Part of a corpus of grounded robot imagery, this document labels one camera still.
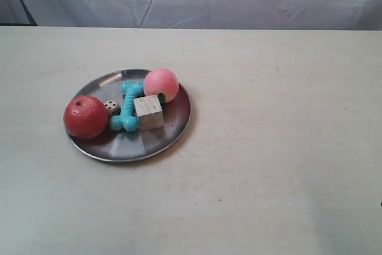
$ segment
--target white table surface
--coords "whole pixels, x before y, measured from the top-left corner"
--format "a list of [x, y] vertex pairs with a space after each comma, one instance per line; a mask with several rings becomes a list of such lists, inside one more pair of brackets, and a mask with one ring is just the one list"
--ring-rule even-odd
[[[0, 28], [0, 254], [381, 254], [382, 32]], [[78, 152], [87, 82], [168, 67], [163, 154]]]

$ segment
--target wooden cube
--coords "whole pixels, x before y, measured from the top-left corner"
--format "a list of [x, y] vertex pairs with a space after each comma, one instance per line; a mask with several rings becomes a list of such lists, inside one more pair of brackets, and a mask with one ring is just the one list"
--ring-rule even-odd
[[164, 126], [162, 106], [157, 95], [134, 99], [140, 131], [150, 131]]

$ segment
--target pink ball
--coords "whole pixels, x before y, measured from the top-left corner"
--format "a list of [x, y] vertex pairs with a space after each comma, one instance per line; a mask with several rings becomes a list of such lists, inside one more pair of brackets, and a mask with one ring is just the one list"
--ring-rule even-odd
[[168, 103], [179, 91], [178, 79], [166, 68], [152, 70], [144, 79], [143, 91], [145, 96], [158, 95], [161, 103]]

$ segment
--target round metal tray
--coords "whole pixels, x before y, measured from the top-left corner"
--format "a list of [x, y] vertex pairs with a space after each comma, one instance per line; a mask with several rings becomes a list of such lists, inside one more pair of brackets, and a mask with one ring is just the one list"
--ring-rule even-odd
[[[149, 70], [122, 70], [99, 77], [84, 86], [74, 96], [93, 96], [102, 102], [116, 100], [121, 106], [123, 95], [120, 91], [124, 81], [139, 82]], [[184, 133], [192, 115], [190, 97], [184, 87], [179, 85], [179, 92], [174, 100], [162, 105], [164, 128], [152, 131], [127, 132], [112, 131], [107, 128], [92, 140], [78, 140], [69, 136], [71, 142], [84, 154], [107, 162], [133, 162], [154, 156], [169, 148]]]

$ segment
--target blue bone toy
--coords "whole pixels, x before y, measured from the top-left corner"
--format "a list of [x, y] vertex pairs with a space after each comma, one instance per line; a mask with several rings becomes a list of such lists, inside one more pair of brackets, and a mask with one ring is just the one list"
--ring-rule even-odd
[[121, 92], [126, 95], [121, 114], [110, 118], [109, 127], [113, 131], [119, 131], [123, 128], [127, 131], [135, 131], [138, 129], [139, 123], [138, 119], [133, 116], [134, 99], [144, 96], [143, 83], [126, 81], [121, 85]]

